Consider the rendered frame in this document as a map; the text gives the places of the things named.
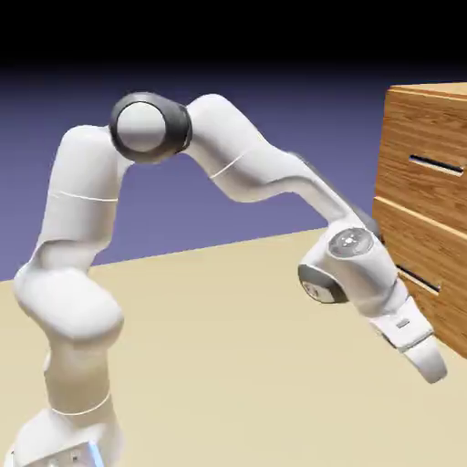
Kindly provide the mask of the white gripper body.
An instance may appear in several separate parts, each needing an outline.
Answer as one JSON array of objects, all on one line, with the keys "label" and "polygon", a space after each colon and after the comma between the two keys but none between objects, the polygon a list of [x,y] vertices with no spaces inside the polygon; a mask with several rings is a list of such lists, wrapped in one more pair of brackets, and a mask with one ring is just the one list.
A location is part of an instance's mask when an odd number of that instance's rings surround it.
[{"label": "white gripper body", "polygon": [[448,374],[446,364],[434,335],[430,335],[411,348],[404,350],[402,355],[419,371],[424,380],[430,384],[441,381]]}]

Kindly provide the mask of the light wood cabinet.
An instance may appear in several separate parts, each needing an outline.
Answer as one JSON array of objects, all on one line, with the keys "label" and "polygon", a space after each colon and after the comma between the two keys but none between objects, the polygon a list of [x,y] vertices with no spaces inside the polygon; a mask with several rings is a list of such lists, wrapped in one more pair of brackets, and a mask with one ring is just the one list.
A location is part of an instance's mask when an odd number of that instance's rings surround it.
[{"label": "light wood cabinet", "polygon": [[467,82],[388,89],[372,214],[436,336],[467,358]]}]

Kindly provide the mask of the wood drawer front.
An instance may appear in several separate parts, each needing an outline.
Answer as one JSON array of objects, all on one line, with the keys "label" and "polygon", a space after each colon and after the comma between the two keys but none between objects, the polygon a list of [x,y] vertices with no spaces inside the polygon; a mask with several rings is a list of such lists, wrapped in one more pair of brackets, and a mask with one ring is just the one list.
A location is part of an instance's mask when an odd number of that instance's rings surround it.
[{"label": "wood drawer front", "polygon": [[402,277],[436,336],[467,358],[467,237],[382,198],[373,216],[394,263],[441,286],[435,296]]},{"label": "wood drawer front", "polygon": [[[409,161],[462,166],[456,177]],[[375,194],[467,234],[467,83],[389,88]]]}]

